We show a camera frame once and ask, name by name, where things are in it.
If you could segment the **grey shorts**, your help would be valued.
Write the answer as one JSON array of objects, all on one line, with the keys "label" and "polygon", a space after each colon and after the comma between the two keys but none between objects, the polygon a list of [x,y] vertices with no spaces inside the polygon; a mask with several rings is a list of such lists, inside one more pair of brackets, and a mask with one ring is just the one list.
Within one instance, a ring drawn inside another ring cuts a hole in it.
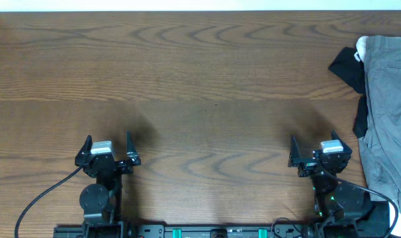
[{"label": "grey shorts", "polygon": [[401,37],[369,36],[363,61],[368,129],[359,138],[367,185],[401,213]]}]

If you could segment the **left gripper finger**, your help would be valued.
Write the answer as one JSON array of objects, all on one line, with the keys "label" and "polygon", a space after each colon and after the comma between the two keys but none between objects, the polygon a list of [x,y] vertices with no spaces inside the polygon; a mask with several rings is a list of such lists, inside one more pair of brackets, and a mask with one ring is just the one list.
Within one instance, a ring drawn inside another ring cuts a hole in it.
[{"label": "left gripper finger", "polygon": [[128,157],[129,163],[132,166],[139,166],[142,164],[129,131],[126,132],[126,155]]},{"label": "left gripper finger", "polygon": [[89,162],[89,158],[91,156],[91,148],[93,145],[93,140],[91,135],[88,135],[85,143],[83,144],[83,146],[81,147],[81,149],[79,150],[79,152],[77,153],[77,155],[75,156],[75,165],[77,167],[86,167],[88,162]]}]

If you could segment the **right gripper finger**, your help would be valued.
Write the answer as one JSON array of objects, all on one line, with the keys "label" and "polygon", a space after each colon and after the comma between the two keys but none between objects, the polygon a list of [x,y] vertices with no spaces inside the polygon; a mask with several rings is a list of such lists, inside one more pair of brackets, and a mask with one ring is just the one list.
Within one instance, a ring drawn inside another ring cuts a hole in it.
[{"label": "right gripper finger", "polygon": [[335,130],[331,131],[331,139],[338,139],[342,146],[343,146],[343,152],[340,152],[340,154],[344,155],[351,155],[352,154],[352,149],[340,138],[340,136],[337,134]]},{"label": "right gripper finger", "polygon": [[300,151],[294,136],[290,137],[290,155],[288,167],[297,167],[301,162]]}]

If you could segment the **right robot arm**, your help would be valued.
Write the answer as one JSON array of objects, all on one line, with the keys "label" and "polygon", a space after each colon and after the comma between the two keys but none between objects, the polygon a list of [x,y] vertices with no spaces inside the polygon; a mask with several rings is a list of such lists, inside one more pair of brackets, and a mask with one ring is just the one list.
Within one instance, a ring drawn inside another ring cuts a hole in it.
[{"label": "right robot arm", "polygon": [[374,206],[369,194],[356,184],[337,178],[346,168],[352,149],[336,134],[323,141],[310,157],[303,157],[294,136],[290,139],[288,166],[312,181],[314,206],[322,218],[305,233],[308,237],[367,237],[363,222]]}]

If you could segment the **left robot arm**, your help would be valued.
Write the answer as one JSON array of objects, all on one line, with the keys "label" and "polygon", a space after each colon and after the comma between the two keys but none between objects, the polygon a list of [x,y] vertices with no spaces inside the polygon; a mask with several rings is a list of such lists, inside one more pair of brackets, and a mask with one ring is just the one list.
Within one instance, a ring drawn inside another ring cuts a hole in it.
[{"label": "left robot arm", "polygon": [[79,203],[83,209],[84,237],[136,237],[137,232],[122,220],[122,175],[132,174],[141,159],[130,132],[126,133],[125,160],[117,161],[111,141],[94,142],[88,136],[75,156],[75,165],[96,180],[85,187]]}]

